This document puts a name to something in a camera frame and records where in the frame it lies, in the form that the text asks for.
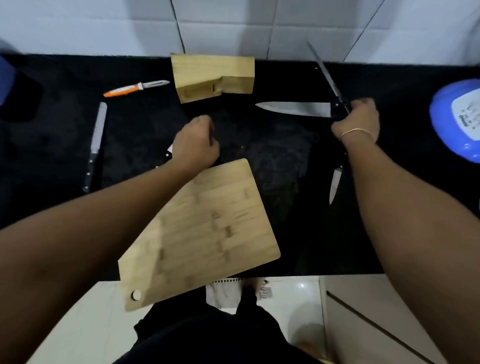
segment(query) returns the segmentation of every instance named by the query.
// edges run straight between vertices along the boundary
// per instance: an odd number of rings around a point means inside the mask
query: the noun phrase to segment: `forearm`
[[[9,297],[0,304],[8,313],[2,316],[2,337],[22,346],[0,354],[34,350],[106,265],[125,252],[192,177],[170,161],[0,231],[0,293]],[[22,341],[27,336],[28,343]]]
[[[344,142],[365,229],[392,284],[447,359],[478,358],[479,220],[366,133]]]

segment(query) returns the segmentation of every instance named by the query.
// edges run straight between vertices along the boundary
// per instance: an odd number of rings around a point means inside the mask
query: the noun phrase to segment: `blue container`
[[[432,125],[454,153],[480,163],[480,79],[441,88],[430,105]]]
[[[14,81],[15,68],[0,56],[0,106],[5,102]]]

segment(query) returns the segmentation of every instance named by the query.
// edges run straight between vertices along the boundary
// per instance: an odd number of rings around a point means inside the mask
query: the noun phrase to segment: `cutting board hole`
[[[139,301],[142,298],[142,291],[141,290],[134,290],[130,295],[131,299],[134,301]]]

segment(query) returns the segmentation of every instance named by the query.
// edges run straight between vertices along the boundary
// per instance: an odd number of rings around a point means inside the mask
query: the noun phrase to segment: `person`
[[[332,131],[347,150],[361,217],[383,268],[445,358],[477,363],[480,221],[376,145],[380,123],[373,100],[352,107]],[[212,128],[208,116],[195,118],[176,135],[173,159],[160,168],[0,231],[0,362],[25,363],[102,269],[184,184],[213,164],[219,145],[210,138]],[[314,360],[290,346],[278,324],[256,307],[250,289],[238,316],[202,309],[174,323],[169,312],[156,310],[150,322],[162,329],[141,321],[139,341],[118,363]]]

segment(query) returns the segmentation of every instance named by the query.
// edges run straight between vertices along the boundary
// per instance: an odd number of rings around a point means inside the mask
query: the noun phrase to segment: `hand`
[[[380,120],[378,111],[375,106],[375,101],[371,98],[364,98],[361,100],[352,101],[352,112],[344,120],[337,121],[332,124],[333,134],[343,143],[348,143],[352,140],[364,139],[365,137],[373,139],[376,143],[380,133]],[[354,130],[350,133],[341,136],[349,130],[361,128],[368,131]]]
[[[172,162],[195,177],[210,167],[220,154],[218,141],[210,137],[214,125],[208,115],[194,118],[185,125],[173,141]]]

